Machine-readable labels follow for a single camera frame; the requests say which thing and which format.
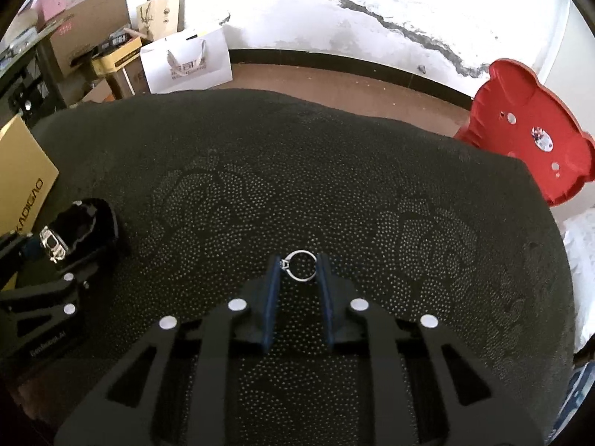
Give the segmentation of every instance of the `white wall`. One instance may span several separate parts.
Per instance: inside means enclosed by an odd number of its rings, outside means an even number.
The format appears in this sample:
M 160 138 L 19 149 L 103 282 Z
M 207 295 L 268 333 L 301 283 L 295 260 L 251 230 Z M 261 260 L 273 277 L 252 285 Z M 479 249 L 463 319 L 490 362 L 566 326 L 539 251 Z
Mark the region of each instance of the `white wall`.
M 136 20 L 136 6 L 128 0 Z M 232 49 L 291 49 L 389 65 L 475 95 L 486 64 L 547 75 L 567 0 L 186 0 L 186 28 L 228 18 Z
M 574 4 L 566 32 L 545 85 L 570 108 L 583 130 L 595 136 L 595 37 Z M 551 209 L 557 220 L 595 204 L 595 183 L 587 183 L 570 201 Z

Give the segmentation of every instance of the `white paper bag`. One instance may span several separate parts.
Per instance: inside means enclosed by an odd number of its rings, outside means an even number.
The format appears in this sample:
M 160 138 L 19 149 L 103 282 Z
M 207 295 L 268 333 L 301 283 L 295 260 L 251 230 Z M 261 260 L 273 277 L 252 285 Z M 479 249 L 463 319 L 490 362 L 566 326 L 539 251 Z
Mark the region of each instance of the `white paper bag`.
M 232 79 L 221 27 L 210 32 L 184 30 L 141 48 L 151 93 L 203 90 Z

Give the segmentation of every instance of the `yellow box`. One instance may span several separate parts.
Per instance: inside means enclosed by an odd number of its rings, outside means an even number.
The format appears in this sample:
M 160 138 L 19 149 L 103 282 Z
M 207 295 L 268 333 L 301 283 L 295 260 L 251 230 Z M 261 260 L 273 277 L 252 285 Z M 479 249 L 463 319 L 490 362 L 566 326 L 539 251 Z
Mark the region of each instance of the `yellow box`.
M 58 170 L 19 115 L 0 129 L 0 235 L 33 229 Z M 5 290 L 14 288 L 13 277 Z
M 140 37 L 125 43 L 108 55 L 93 59 L 91 64 L 98 77 L 117 72 L 141 54 L 142 41 Z

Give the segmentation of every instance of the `wall stain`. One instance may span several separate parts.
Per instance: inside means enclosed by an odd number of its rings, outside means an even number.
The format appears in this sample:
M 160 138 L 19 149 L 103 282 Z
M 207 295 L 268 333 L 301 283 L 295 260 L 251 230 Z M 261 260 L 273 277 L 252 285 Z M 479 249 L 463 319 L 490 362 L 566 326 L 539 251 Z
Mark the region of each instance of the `wall stain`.
M 231 13 L 228 13 L 227 16 L 219 22 L 219 25 L 224 25 L 231 19 Z
M 337 0 L 341 6 L 341 8 L 345 8 L 347 10 L 352 10 L 354 12 L 361 12 L 367 15 L 370 15 L 380 23 L 384 28 L 390 31 L 398 31 L 403 34 L 405 38 L 411 40 L 412 42 L 418 43 L 424 48 L 428 50 L 435 50 L 436 52 L 440 52 L 442 56 L 448 60 L 455 68 L 457 74 L 460 74 L 464 77 L 473 77 L 478 78 L 481 77 L 483 74 L 488 72 L 489 64 L 483 64 L 479 67 L 466 67 L 463 65 L 463 59 L 461 59 L 454 51 L 450 48 L 450 46 L 436 38 L 429 37 L 427 35 L 423 35 L 417 33 L 413 30 L 409 30 L 402 25 L 397 25 L 396 23 L 388 22 L 382 17 L 382 15 L 378 13 L 374 13 L 368 10 L 365 6 L 355 3 L 351 0 Z

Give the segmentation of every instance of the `shopping bag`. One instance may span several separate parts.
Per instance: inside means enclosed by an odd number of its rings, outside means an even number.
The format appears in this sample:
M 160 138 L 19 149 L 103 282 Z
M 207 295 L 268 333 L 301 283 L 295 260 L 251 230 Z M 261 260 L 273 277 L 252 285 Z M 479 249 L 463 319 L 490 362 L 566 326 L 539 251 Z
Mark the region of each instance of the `shopping bag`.
M 184 30 L 141 49 L 151 93 L 203 90 L 232 79 L 231 63 L 221 27 Z
M 139 32 L 155 41 L 183 30 L 181 0 L 148 0 L 136 7 Z

